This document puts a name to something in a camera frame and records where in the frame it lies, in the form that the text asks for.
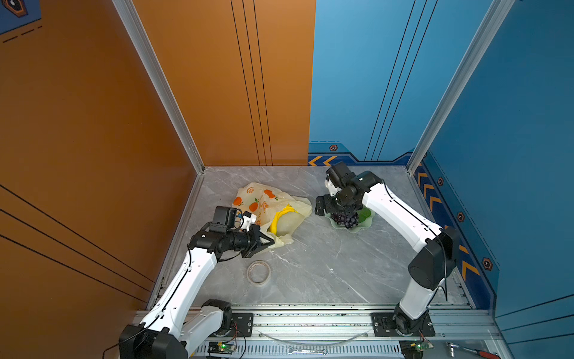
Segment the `dark grape bunch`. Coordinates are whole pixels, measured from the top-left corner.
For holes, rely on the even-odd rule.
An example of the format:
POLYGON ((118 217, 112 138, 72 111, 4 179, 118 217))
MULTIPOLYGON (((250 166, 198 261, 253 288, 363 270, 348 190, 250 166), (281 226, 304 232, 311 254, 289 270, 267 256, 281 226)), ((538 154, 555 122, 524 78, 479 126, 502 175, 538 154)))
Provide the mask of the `dark grape bunch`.
POLYGON ((333 221, 335 227, 346 228, 348 230, 351 230, 360 224, 357 212, 332 214, 330 219, 333 221))

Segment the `cream plastic bag orange print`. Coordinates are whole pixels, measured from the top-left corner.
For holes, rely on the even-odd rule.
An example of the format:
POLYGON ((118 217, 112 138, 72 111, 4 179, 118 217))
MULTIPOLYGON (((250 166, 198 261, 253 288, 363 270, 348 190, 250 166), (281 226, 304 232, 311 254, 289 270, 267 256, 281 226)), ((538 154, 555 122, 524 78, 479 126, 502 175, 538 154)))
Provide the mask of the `cream plastic bag orange print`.
POLYGON ((294 242, 294 232, 310 217, 312 204, 305 197, 293 197, 290 194, 269 185, 252 182, 240 188, 233 200, 232 206, 243 212, 251 212, 257 217, 260 230, 273 238, 275 244, 271 249, 291 245, 294 242), (278 223, 277 235, 269 231, 271 222, 277 212, 291 205, 297 213, 285 214, 278 223))

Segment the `yellow banana bunch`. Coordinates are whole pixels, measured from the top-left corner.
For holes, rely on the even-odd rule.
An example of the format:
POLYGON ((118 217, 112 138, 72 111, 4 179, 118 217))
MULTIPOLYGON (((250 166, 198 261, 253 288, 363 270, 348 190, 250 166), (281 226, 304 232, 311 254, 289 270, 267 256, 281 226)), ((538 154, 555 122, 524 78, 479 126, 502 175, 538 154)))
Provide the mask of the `yellow banana bunch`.
POLYGON ((279 220, 288 213, 297 213, 297 211, 291 206, 288 205, 285 208, 283 208, 281 211, 277 212, 274 216, 273 221, 271 222, 271 225, 269 227, 269 231, 271 233, 273 233, 273 235, 277 235, 277 228, 278 228, 278 223, 279 220))

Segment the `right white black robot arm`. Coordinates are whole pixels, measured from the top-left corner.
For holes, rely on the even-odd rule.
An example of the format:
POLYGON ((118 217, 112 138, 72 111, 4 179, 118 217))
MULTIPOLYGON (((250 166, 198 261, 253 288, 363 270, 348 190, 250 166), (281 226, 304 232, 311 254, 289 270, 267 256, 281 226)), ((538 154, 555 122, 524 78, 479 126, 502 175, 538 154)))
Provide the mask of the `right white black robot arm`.
POLYGON ((427 219, 394 194, 370 171, 352 172, 339 163, 326 171, 328 194, 315 199, 315 214, 352 217, 366 208, 397 230, 416 252, 408 266, 410 282, 393 314, 394 329, 403 336, 421 334, 430 322, 436 294, 448 294, 447 280, 459 261, 460 236, 427 219))

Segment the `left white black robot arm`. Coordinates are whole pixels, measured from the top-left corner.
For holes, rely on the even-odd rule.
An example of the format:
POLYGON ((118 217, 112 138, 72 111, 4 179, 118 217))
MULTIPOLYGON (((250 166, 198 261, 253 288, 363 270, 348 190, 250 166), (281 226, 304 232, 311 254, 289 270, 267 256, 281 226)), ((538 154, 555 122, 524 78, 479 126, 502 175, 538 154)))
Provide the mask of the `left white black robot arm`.
POLYGON ((138 325, 127 325, 121 333, 120 357, 189 358, 213 333, 227 333, 232 321, 230 303, 210 299, 188 321, 191 305, 223 253, 234 251, 251 258, 274 243, 257 224, 237 229, 232 224, 206 223, 192 236, 182 266, 155 307, 138 325))

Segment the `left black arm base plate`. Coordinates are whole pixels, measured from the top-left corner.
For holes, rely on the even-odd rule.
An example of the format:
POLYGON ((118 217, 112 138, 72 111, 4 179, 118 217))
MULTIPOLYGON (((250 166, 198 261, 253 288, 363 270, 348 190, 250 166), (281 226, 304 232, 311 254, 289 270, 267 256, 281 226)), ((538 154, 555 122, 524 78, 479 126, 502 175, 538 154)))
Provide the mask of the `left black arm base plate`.
POLYGON ((230 324, 223 324, 213 335, 215 337, 234 337, 237 333, 240 337, 251 337, 254 329, 253 313, 232 313, 230 324))

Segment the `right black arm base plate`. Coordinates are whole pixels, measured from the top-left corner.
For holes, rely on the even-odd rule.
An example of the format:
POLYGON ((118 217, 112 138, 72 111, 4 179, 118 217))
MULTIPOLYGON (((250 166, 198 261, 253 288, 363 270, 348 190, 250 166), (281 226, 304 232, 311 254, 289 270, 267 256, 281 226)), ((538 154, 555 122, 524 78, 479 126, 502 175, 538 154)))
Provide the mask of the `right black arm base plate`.
POLYGON ((376 337, 436 336, 429 313, 417 320, 412 320, 406 314, 373 313, 371 320, 376 337))

